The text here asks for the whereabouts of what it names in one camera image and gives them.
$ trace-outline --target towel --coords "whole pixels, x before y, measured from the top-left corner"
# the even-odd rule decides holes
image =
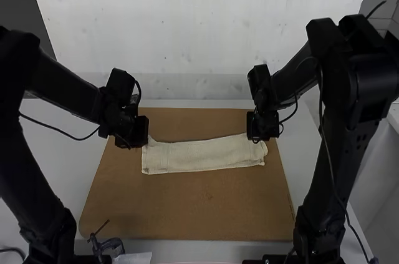
[[[148,144],[142,147],[142,173],[200,172],[264,165],[266,155],[266,144],[263,141],[254,144],[246,134],[171,144],[148,136]]]

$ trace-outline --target white backdrop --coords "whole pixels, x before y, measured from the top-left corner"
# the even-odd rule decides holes
[[[153,99],[247,99],[246,74],[271,73],[313,18],[337,22],[362,0],[37,0],[57,59],[91,82],[113,67]]]

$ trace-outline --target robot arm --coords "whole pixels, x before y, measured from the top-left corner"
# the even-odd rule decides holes
[[[19,123],[25,91],[68,110],[99,127],[99,136],[115,136],[121,148],[147,143],[148,119],[131,100],[136,80],[114,69],[97,88],[45,55],[39,39],[0,26],[0,194],[29,243],[25,263],[96,263],[74,256],[76,222],[51,190],[34,159]]]
[[[318,84],[325,111],[314,176],[297,210],[294,249],[287,263],[338,263],[346,206],[367,145],[398,97],[398,62],[361,15],[307,25],[307,44],[273,76],[266,65],[248,74],[255,113],[247,114],[252,140],[278,137],[277,109]],[[282,263],[285,255],[265,255]]]

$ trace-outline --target brown corkboard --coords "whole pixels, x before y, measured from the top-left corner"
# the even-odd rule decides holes
[[[205,140],[246,131],[246,110],[141,108],[157,141]],[[80,218],[84,237],[174,240],[292,240],[294,214],[275,140],[264,167],[141,173],[142,150],[108,140]]]

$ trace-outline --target black cable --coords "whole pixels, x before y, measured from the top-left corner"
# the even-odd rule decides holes
[[[259,140],[254,140],[254,137],[252,136],[252,129],[253,129],[254,120],[255,120],[255,114],[256,113],[257,113],[257,106],[255,106],[254,115],[252,116],[252,121],[251,121],[251,127],[249,128],[249,131],[251,132],[250,136],[251,136],[251,140],[252,140],[253,144],[258,144],[259,143]]]
[[[367,252],[366,249],[363,246],[363,243],[358,235],[358,233],[356,232],[355,228],[350,224],[350,219],[349,219],[349,214],[347,209],[345,208],[344,203],[341,201],[340,197],[338,196],[338,192],[337,189],[335,188],[335,182],[334,182],[334,173],[332,171],[332,161],[331,161],[331,156],[330,156],[330,151],[329,151],[329,147],[327,145],[327,141],[325,139],[325,134],[324,134],[324,127],[323,127],[323,123],[322,123],[322,94],[323,94],[323,70],[320,67],[320,97],[319,97],[319,120],[320,120],[320,130],[322,133],[322,141],[324,142],[325,145],[325,149],[327,151],[327,158],[329,160],[329,166],[330,166],[330,176],[331,176],[331,182],[332,182],[332,189],[334,191],[334,196],[338,201],[338,204],[341,206],[342,210],[344,211],[345,214],[345,218],[347,219],[347,223],[348,223],[348,227],[353,231],[353,234],[355,234],[355,237],[357,239],[357,241],[359,242],[360,248],[362,249],[362,252],[364,254],[364,257],[367,261],[367,263],[369,263],[368,260],[368,256],[367,256]]]
[[[384,0],[384,1],[380,2],[380,3],[378,3],[377,6],[375,6],[375,7],[366,15],[366,19],[369,19],[370,16],[372,16],[373,13],[374,13],[378,8],[380,8],[381,6],[383,6],[386,2],[387,2],[387,0]]]
[[[139,105],[140,101],[142,100],[142,88],[140,87],[139,83],[136,80],[136,86],[138,90],[138,97],[137,97],[137,102],[136,104]]]
[[[125,144],[126,144],[126,146],[127,146],[127,148],[130,150],[130,149],[132,149],[132,146],[126,141],[126,139],[124,139],[121,135],[119,135],[119,134],[117,134],[117,133],[114,133],[113,134],[115,137],[118,137],[120,140],[122,140]]]
[[[283,263],[283,264],[286,264],[286,263],[287,263],[288,258],[292,256],[292,254],[294,253],[294,251],[295,251],[295,248],[292,247],[291,250],[288,252],[288,254],[287,254],[287,256],[286,256],[286,259],[284,260],[284,263]]]
[[[279,132],[279,136],[280,136],[284,131],[284,125],[282,123],[279,123],[279,125],[281,126],[281,131]]]
[[[295,97],[295,109],[294,109],[294,111],[292,111],[292,113],[290,115],[288,115],[285,119],[280,120],[279,124],[282,124],[283,122],[286,122],[291,117],[293,117],[295,115],[295,113],[297,113],[297,110],[298,110],[298,98],[297,98],[297,93],[296,92],[294,92],[294,97]]]
[[[7,253],[7,252],[17,253],[21,257],[22,261],[25,260],[26,257],[25,253],[18,247],[7,247],[0,249],[0,253]]]
[[[86,140],[86,139],[90,138],[90,137],[93,136],[94,133],[96,133],[96,132],[99,130],[99,128],[100,128],[100,127],[98,126],[98,127],[97,127],[93,132],[91,132],[88,136],[85,136],[85,137],[83,137],[83,138],[77,138],[77,137],[75,137],[75,136],[72,136],[72,135],[68,134],[67,132],[64,132],[63,130],[60,130],[60,129],[58,129],[58,128],[56,128],[56,127],[53,127],[53,126],[51,126],[51,125],[47,125],[47,124],[45,124],[45,123],[43,123],[43,122],[39,122],[38,120],[33,119],[32,117],[26,116],[25,114],[19,113],[19,115],[20,115],[21,117],[23,117],[24,119],[30,120],[31,122],[34,122],[35,124],[41,125],[42,127],[46,127],[46,128],[48,128],[48,129],[50,129],[50,130],[57,131],[57,132],[61,133],[62,135],[65,135],[66,137],[69,137],[69,138],[74,139],[74,140],[76,140],[76,141],[83,141],[83,140]]]

